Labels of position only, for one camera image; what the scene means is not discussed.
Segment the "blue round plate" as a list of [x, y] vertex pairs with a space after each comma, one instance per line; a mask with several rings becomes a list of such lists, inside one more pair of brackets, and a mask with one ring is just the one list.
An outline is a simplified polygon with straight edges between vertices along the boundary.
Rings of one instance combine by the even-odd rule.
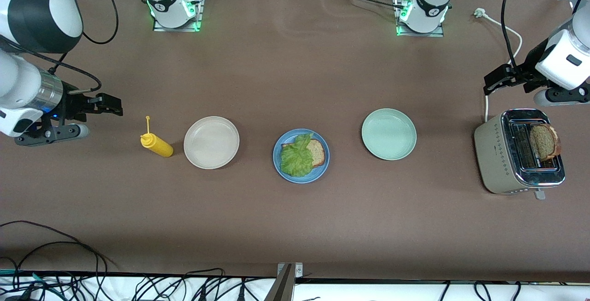
[[[283, 148], [285, 148], [287, 145], [292, 145], [295, 142], [297, 136], [299, 135], [309, 135], [311, 140], [310, 143], [318, 143], [323, 150], [323, 156], [322, 159], [318, 161], [318, 163], [313, 164], [313, 168], [307, 175], [301, 177], [294, 177], [285, 173], [281, 169], [282, 151]], [[310, 129], [293, 129], [287, 131], [276, 141], [274, 148], [272, 150], [272, 162], [278, 174], [283, 179], [286, 179], [287, 181], [296, 184], [306, 184], [318, 180], [327, 171], [327, 167], [330, 164], [330, 150], [329, 146], [327, 145], [327, 142], [321, 135], [319, 135], [319, 133], [312, 131]]]

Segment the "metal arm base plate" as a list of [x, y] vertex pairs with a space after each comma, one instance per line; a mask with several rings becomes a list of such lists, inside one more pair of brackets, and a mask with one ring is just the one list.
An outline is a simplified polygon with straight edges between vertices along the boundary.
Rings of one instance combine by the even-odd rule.
[[448, 5], [444, 7], [422, 9], [415, 3], [416, 0], [392, 0], [395, 6], [396, 34], [407, 36], [442, 37], [443, 20], [448, 11]]
[[154, 31], [199, 32], [205, 0], [148, 0]]

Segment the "green round plate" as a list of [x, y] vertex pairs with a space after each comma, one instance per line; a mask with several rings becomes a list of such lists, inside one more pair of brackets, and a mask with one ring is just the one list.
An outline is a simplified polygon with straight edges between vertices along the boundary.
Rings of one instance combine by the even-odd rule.
[[417, 143], [417, 131], [409, 116], [392, 108], [371, 112], [361, 126], [364, 146], [373, 156], [383, 160], [407, 157]]

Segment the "green lettuce leaf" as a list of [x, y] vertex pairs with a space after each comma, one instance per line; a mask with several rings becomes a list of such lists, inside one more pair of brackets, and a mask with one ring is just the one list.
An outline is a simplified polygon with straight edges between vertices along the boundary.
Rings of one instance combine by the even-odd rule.
[[307, 147], [311, 139], [311, 133], [301, 134], [282, 148], [280, 171], [291, 177], [304, 177], [312, 171], [313, 154]]

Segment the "yellow squeeze bottle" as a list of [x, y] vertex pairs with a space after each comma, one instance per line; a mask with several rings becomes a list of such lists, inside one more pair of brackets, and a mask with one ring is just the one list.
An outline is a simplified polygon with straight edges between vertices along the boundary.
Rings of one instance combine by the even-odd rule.
[[146, 116], [146, 133], [141, 135], [141, 145], [144, 148], [162, 156], [171, 157], [174, 153], [173, 147], [150, 131], [150, 116]]

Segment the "small metal bracket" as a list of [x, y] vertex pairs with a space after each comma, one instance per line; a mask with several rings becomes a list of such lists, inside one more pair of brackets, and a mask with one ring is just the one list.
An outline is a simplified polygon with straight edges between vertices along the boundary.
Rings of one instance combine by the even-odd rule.
[[277, 276], [280, 274], [281, 271], [286, 267], [286, 265], [292, 265], [292, 271], [294, 272], [295, 278], [300, 278], [303, 276], [303, 263], [286, 263], [281, 262], [277, 265]]

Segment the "beige round plate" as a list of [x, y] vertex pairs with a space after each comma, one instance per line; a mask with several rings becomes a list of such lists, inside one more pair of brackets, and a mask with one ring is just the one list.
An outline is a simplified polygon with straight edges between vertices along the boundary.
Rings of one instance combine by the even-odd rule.
[[212, 170], [225, 166], [236, 156], [240, 135], [234, 123], [219, 116], [195, 122], [186, 132], [183, 151], [194, 166]]

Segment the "dark metal pole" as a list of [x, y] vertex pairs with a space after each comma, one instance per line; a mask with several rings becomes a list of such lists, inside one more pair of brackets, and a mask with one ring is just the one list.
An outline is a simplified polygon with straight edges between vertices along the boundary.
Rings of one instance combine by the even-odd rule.
[[297, 273], [295, 263], [285, 263], [264, 301], [292, 301]]

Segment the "beige chrome toaster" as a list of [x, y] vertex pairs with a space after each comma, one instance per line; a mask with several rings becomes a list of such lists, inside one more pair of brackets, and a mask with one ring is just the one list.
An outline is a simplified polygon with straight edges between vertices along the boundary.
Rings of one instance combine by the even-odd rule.
[[561, 185], [565, 167], [561, 156], [541, 162], [531, 141], [534, 124], [550, 124], [538, 109], [508, 109], [474, 131], [474, 144], [481, 179], [493, 194], [514, 195], [535, 192], [544, 199], [544, 190]]

